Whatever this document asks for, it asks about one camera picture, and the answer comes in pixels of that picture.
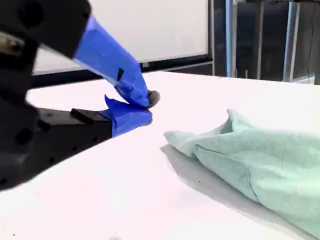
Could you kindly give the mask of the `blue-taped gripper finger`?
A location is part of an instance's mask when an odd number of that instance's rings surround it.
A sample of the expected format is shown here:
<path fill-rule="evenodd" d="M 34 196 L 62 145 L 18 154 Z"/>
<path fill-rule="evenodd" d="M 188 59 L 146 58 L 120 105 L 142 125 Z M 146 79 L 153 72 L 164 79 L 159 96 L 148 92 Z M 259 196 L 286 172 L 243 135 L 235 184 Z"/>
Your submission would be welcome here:
<path fill-rule="evenodd" d="M 86 0 L 3 0 L 0 3 L 2 88 L 24 94 L 30 83 L 9 76 L 31 76 L 44 47 L 110 82 L 129 104 L 151 108 L 160 99 L 149 90 L 136 59 L 96 20 Z"/>
<path fill-rule="evenodd" d="M 36 164 L 53 166 L 111 138 L 146 126 L 152 113 L 115 99 L 105 98 L 107 108 L 92 111 L 39 109 L 36 128 Z"/>

